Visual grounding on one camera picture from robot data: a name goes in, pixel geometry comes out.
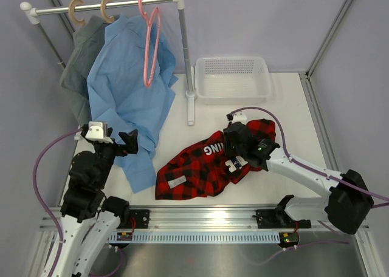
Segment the red black plaid shirt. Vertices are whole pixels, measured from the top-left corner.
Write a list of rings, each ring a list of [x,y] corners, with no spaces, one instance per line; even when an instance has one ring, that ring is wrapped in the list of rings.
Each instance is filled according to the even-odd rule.
[[[231,173],[225,164],[228,159],[224,153],[222,131],[216,131],[210,137],[186,147],[158,171],[155,199],[215,197],[228,184],[237,184],[249,172],[261,170],[244,165]]]

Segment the pink plastic hanger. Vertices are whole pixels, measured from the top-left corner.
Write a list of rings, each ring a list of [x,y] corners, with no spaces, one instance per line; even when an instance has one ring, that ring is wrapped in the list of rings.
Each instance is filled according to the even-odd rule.
[[[144,66],[143,66],[143,82],[146,88],[150,88],[153,79],[154,74],[156,71],[156,63],[157,63],[157,54],[159,50],[159,41],[160,41],[160,28],[161,28],[161,18],[160,18],[160,10],[158,7],[154,8],[151,12],[151,16],[148,15],[146,11],[143,9],[143,0],[138,0],[138,8],[141,17],[144,19],[146,23],[146,38],[145,38],[145,57],[144,57]],[[152,45],[151,43],[151,32],[153,29],[153,26],[156,25],[156,39],[154,42],[154,52],[153,52],[153,58],[150,59],[150,47]]]

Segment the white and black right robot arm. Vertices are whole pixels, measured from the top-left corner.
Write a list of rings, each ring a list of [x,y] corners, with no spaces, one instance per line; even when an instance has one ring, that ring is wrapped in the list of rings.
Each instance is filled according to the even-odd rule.
[[[236,170],[237,164],[261,168],[294,180],[318,195],[285,196],[275,208],[275,220],[283,227],[295,221],[328,221],[343,233],[355,234],[374,205],[362,176],[354,170],[341,173],[293,158],[269,137],[255,137],[241,122],[228,125],[223,134],[229,170]]]

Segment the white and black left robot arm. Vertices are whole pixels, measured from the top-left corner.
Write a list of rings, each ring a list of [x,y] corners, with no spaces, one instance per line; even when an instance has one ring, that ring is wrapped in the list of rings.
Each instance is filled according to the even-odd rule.
[[[63,197],[54,276],[88,276],[109,236],[130,222],[129,202],[103,192],[116,157],[138,152],[138,130],[111,138],[105,122],[90,121],[80,135],[94,147],[72,159],[69,185]]]

